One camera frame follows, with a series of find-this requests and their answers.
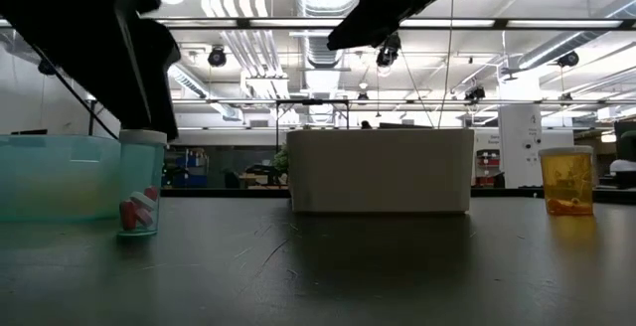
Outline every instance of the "dark table surface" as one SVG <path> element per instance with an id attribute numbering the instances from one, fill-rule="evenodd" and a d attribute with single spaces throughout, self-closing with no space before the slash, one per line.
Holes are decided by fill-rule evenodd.
<path id="1" fill-rule="evenodd" d="M 294 216 L 284 200 L 164 199 L 159 234 L 0 224 L 0 325 L 634 325 L 636 208 Z"/>

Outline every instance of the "wire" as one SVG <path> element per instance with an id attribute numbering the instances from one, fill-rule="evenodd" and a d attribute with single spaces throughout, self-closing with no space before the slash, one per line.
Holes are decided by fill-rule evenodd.
<path id="1" fill-rule="evenodd" d="M 450 73 L 450 49 L 453 43 L 453 18 L 455 15 L 455 0 L 450 0 L 450 26 L 448 31 L 448 52 L 446 54 L 446 79 L 444 81 L 444 97 L 441 100 L 441 108 L 439 109 L 439 120 L 437 120 L 437 129 L 441 126 L 441 116 L 444 113 L 444 103 L 446 103 L 446 95 L 448 94 L 448 74 Z"/>
<path id="2" fill-rule="evenodd" d="M 434 128 L 435 124 L 433 123 L 433 120 L 430 119 L 430 115 L 428 114 L 428 109 L 426 109 L 426 104 L 421 99 L 421 94 L 419 93 L 419 89 L 417 88 L 417 84 L 415 83 L 415 79 L 413 78 L 413 74 L 410 72 L 410 68 L 408 67 L 408 62 L 406 61 L 406 54 L 404 53 L 404 50 L 402 50 L 401 48 L 399 50 L 401 51 L 401 56 L 404 60 L 404 63 L 406 64 L 406 71 L 408 72 L 408 77 L 410 78 L 410 82 L 413 84 L 413 88 L 415 89 L 415 92 L 417 92 L 417 99 L 421 103 L 421 107 L 424 109 L 424 112 L 426 113 L 426 117 L 428 118 L 430 127 Z"/>
<path id="3" fill-rule="evenodd" d="M 69 85 L 69 83 L 64 79 L 64 77 L 62 76 L 62 74 L 60 74 L 60 71 L 58 71 L 58 68 L 56 68 L 53 63 L 51 63 L 51 61 L 49 60 L 49 58 L 47 58 L 47 56 L 44 54 L 44 52 L 42 52 L 40 50 L 40 48 L 38 48 L 37 46 L 32 46 L 33 50 L 40 56 L 40 59 L 42 59 L 44 62 L 48 63 L 51 68 L 53 69 L 53 72 L 55 73 L 56 77 L 58 78 L 58 80 L 62 83 L 62 85 L 64 87 L 67 88 L 67 90 L 73 95 L 73 97 L 79 102 L 79 104 L 81 104 L 83 106 L 83 108 L 85 108 L 86 111 L 88 111 L 88 114 L 90 114 L 90 116 L 92 118 L 95 119 L 95 121 L 97 121 L 97 123 L 101 126 L 101 128 L 103 128 L 104 131 L 106 131 L 110 137 L 118 140 L 117 135 L 115 135 L 114 133 L 112 133 L 112 131 L 106 127 L 106 125 L 103 123 L 103 121 L 95 114 L 95 112 L 90 108 L 90 106 L 88 106 L 83 99 L 81 98 L 81 96 L 78 94 L 77 91 L 75 91 L 73 89 L 72 86 Z"/>

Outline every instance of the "ceiling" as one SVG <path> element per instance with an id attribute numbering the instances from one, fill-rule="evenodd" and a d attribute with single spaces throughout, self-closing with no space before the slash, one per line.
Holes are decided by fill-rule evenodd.
<path id="1" fill-rule="evenodd" d="M 273 17 L 296 16 L 295 0 L 265 0 L 269 14 Z M 451 1 L 438 0 L 427 7 L 420 17 L 449 17 Z M 454 0 L 454 17 L 471 18 L 589 18 L 614 0 Z M 201 0 L 184 0 L 180 4 L 163 4 L 152 13 L 153 17 L 205 17 Z M 300 39 L 290 37 L 288 31 L 273 31 L 277 52 L 282 67 L 289 77 L 288 88 L 298 91 L 305 87 L 304 60 Z M 505 35 L 506 53 L 522 54 L 530 51 L 558 32 L 514 31 Z M 228 62 L 222 68 L 211 68 L 206 61 L 212 45 L 223 44 L 218 31 L 173 31 L 182 49 L 182 64 L 202 82 L 224 92 L 225 96 L 240 96 L 240 65 L 228 53 Z M 483 67 L 483 64 L 504 55 L 502 32 L 466 31 L 402 31 L 402 54 L 392 66 L 387 77 L 379 77 L 375 59 L 377 51 L 368 48 L 351 49 L 345 52 L 344 71 L 340 75 L 339 89 L 355 95 L 360 90 L 359 83 L 366 82 L 368 89 L 381 91 L 381 98 L 406 98 L 413 93 L 413 86 L 427 90 L 430 98 L 442 98 L 445 88 L 458 86 L 467 77 Z M 538 68 L 534 74 L 540 76 L 541 89 L 545 96 L 555 97 L 564 89 L 594 82 L 634 66 L 636 49 L 627 49 L 607 59 L 610 55 L 636 40 L 633 33 L 615 32 L 607 34 L 590 44 L 577 49 L 580 63 L 575 68 L 560 69 L 556 66 Z M 447 54 L 450 55 L 448 81 L 446 83 Z M 479 81 L 487 91 L 494 91 L 497 80 L 495 68 Z M 621 91 L 636 87 L 636 78 L 621 84 L 610 85 L 601 91 L 592 92 L 581 98 L 603 97 L 611 91 Z"/>

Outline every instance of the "translucent blue container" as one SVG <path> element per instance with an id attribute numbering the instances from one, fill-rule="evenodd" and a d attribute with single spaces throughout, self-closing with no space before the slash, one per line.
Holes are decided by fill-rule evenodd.
<path id="1" fill-rule="evenodd" d="M 122 130 L 120 161 L 119 235 L 149 236 L 157 233 L 159 192 L 166 134 L 146 130 Z"/>
<path id="2" fill-rule="evenodd" d="M 116 218 L 119 142 L 93 136 L 0 136 L 0 221 Z"/>

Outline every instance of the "amber plastic container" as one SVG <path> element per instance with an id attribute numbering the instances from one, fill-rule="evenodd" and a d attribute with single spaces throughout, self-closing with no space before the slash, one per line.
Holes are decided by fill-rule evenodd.
<path id="1" fill-rule="evenodd" d="M 539 151 L 548 213 L 555 216 L 593 214 L 593 149 L 588 146 Z"/>

